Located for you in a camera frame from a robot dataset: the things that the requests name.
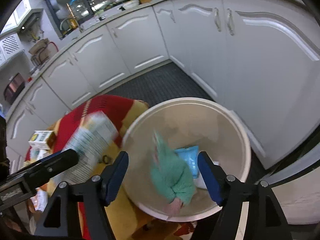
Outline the white trash bucket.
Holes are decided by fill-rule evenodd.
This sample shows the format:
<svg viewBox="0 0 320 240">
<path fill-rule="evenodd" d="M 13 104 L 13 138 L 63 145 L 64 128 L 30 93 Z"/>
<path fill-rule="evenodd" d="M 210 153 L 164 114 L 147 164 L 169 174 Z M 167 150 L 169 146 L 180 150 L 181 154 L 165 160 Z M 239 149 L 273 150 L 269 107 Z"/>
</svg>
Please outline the white trash bucket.
<svg viewBox="0 0 320 240">
<path fill-rule="evenodd" d="M 151 181 L 155 135 L 186 163 L 196 188 L 190 203 L 172 217 L 164 211 L 166 198 Z M 126 194 L 145 213 L 171 222 L 191 222 L 220 211 L 197 166 L 200 152 L 240 181 L 247 179 L 251 165 L 251 147 L 240 121 L 225 107 L 201 98 L 172 99 L 148 109 L 127 130 L 123 149 L 129 155 L 123 181 Z"/>
</svg>

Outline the red yellow rose blanket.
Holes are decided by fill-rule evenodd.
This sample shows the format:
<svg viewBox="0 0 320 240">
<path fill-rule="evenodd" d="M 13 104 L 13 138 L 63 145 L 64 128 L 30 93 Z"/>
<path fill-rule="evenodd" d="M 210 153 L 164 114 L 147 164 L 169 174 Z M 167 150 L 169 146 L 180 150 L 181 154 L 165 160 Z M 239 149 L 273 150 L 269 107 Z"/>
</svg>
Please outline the red yellow rose blanket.
<svg viewBox="0 0 320 240">
<path fill-rule="evenodd" d="M 29 149 L 25 163 L 62 150 L 77 135 L 71 147 L 80 151 L 79 171 L 72 168 L 68 174 L 79 176 L 76 181 L 84 182 L 92 175 L 100 174 L 106 163 L 116 158 L 127 129 L 148 108 L 149 105 L 141 100 L 96 96 L 49 126 L 47 129 L 56 135 L 52 148 L 41 150 L 39 154 Z M 190 238 L 196 225 L 193 222 L 162 222 L 147 215 L 130 202 L 123 188 L 106 212 L 116 239 Z"/>
</svg>

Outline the blue plastic packet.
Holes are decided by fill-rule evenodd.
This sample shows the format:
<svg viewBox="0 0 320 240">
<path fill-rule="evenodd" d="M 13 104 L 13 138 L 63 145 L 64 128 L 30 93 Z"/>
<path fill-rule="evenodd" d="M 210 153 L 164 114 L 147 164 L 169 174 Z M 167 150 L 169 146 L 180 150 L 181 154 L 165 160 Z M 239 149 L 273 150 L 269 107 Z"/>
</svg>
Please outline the blue plastic packet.
<svg viewBox="0 0 320 240">
<path fill-rule="evenodd" d="M 175 149 L 174 152 L 188 164 L 193 178 L 197 179 L 199 177 L 199 168 L 197 164 L 199 147 L 195 145 L 188 148 L 178 148 Z"/>
</svg>

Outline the rainbow medicine box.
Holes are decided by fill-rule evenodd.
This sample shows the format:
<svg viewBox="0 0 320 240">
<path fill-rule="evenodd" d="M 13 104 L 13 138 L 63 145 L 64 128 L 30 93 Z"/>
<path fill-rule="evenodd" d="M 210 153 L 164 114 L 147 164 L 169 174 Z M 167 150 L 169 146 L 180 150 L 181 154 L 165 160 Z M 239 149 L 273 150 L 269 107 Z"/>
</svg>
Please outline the rainbow medicine box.
<svg viewBox="0 0 320 240">
<path fill-rule="evenodd" d="M 55 142 L 56 135 L 54 131 L 34 131 L 29 139 L 29 145 L 33 148 L 50 150 Z"/>
</svg>

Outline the green white milk carton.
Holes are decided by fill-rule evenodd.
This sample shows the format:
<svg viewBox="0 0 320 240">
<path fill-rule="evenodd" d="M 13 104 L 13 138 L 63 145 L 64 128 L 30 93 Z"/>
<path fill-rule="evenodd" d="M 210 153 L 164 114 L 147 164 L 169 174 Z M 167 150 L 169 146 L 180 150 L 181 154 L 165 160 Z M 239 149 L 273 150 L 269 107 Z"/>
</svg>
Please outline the green white milk carton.
<svg viewBox="0 0 320 240">
<path fill-rule="evenodd" d="M 55 176 L 54 183 L 66 181 L 72 185 L 87 181 L 102 160 L 104 150 L 117 136 L 116 127 L 105 113 L 98 111 L 87 115 L 63 148 L 64 151 L 75 150 L 79 161 L 75 166 Z"/>
</svg>

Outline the chrome kitchen faucet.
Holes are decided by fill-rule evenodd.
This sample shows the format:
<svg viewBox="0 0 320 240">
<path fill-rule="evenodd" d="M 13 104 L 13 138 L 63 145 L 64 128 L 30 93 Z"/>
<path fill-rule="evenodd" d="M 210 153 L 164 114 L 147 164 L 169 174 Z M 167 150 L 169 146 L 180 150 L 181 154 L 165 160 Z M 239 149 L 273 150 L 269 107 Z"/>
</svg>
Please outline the chrome kitchen faucet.
<svg viewBox="0 0 320 240">
<path fill-rule="evenodd" d="M 79 22 L 73 18 L 73 17 L 68 17 L 65 18 L 61 21 L 59 29 L 63 31 L 63 25 L 67 24 L 70 29 L 79 29 L 79 31 L 82 33 L 84 31 L 84 28 L 79 24 Z"/>
</svg>

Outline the green fluffy cloth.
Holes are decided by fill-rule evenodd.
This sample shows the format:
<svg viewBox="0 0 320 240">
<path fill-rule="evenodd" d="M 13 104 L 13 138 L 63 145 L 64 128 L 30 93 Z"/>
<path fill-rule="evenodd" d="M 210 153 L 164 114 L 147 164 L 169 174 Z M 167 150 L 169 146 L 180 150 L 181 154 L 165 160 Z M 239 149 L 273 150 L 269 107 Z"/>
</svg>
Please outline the green fluffy cloth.
<svg viewBox="0 0 320 240">
<path fill-rule="evenodd" d="M 196 186 L 188 164 L 169 147 L 158 132 L 153 133 L 153 142 L 155 149 L 150 168 L 151 181 L 167 202 L 164 212 L 173 217 L 191 202 Z"/>
</svg>

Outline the beige bowl on rack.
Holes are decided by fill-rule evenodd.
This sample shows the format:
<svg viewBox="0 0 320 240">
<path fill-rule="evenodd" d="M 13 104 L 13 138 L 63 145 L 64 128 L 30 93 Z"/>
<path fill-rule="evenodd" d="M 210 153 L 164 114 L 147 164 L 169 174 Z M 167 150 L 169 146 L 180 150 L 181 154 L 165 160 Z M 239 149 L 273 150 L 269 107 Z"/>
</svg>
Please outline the beige bowl on rack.
<svg viewBox="0 0 320 240">
<path fill-rule="evenodd" d="M 40 49 L 45 49 L 48 43 L 49 43 L 49 40 L 47 38 L 39 40 L 28 50 L 29 54 L 31 55 L 37 54 Z"/>
</svg>

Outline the dark red rice cooker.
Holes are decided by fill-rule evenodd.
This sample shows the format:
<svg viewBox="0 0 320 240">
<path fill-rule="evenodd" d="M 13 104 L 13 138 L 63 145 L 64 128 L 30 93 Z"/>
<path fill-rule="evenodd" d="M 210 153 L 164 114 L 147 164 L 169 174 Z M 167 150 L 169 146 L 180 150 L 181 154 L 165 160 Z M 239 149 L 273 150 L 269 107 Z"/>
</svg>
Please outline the dark red rice cooker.
<svg viewBox="0 0 320 240">
<path fill-rule="evenodd" d="M 10 79 L 10 82 L 4 89 L 4 100 L 10 105 L 12 105 L 24 88 L 25 80 L 20 73 L 17 73 Z"/>
</svg>

